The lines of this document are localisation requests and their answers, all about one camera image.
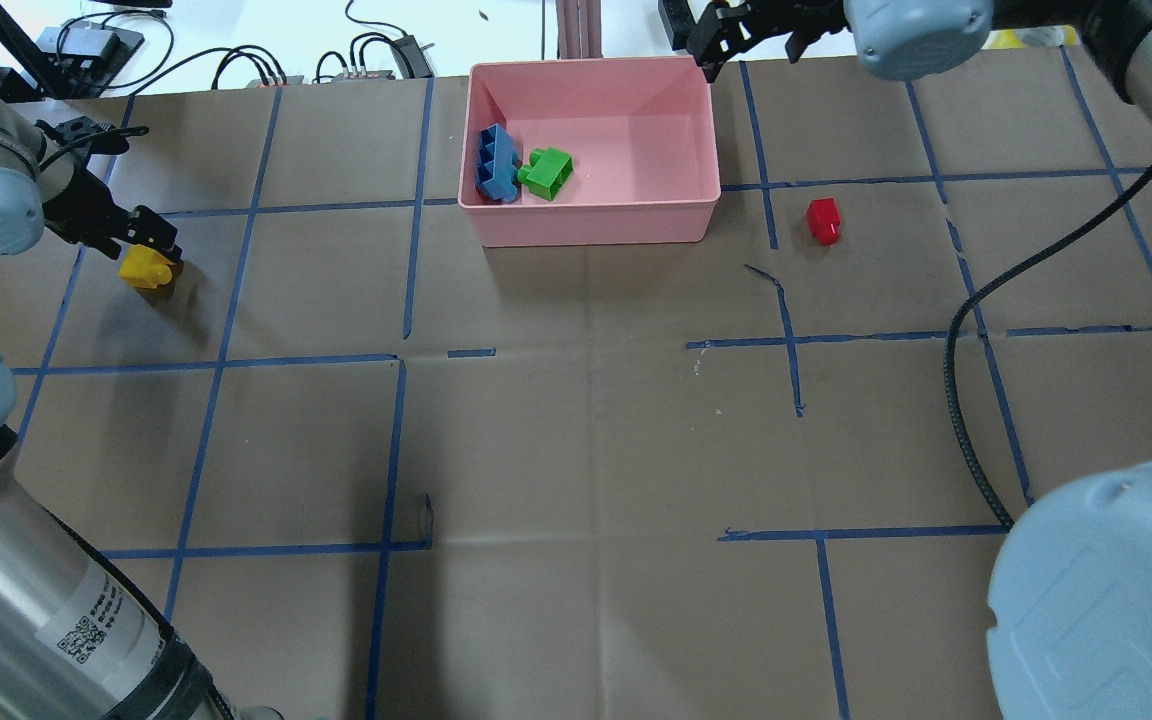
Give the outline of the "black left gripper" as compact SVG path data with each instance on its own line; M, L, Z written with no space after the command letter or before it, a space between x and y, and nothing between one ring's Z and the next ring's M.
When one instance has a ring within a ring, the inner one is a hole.
M44 200L44 223L71 245L97 251L119 251L124 243L147 247L172 264L182 263L179 229L145 205L120 209L109 187L88 170L91 156L122 156L129 138L147 135L147 126L116 128L92 118L73 118L59 126L36 120L35 127L55 146L41 156L38 173L69 167L70 179L50 200Z

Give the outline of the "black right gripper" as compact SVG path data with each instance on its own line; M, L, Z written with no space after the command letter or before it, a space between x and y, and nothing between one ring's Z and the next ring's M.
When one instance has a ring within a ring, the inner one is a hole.
M708 1L685 33L684 50L708 83L723 65L768 38L785 38L790 63L827 35L849 29L842 1Z

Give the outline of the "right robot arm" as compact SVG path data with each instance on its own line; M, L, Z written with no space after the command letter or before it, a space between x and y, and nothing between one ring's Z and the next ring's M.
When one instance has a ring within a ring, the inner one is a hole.
M823 602L823 702L788 717L996 719L986 577L1002 530L946 410L945 334L969 293L1140 177L1152 129L1083 47L984 50L905 85L851 58L740 61L714 88L755 170L714 241L759 242L722 287L753 297L687 351L717 419L759 418L733 457L773 482L740 555L787 553ZM1015 518L1079 475L1152 458L1152 182L1100 228L975 306L961 407Z

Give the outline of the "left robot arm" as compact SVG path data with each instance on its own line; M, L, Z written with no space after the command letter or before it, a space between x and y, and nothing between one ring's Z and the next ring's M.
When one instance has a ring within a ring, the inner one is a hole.
M118 259L124 247L180 265L177 228L120 209L88 169L141 128L33 124L0 99L0 258L46 232ZM9 427L17 381L0 351L0 715L5 719L238 719L179 630L108 558L20 486Z

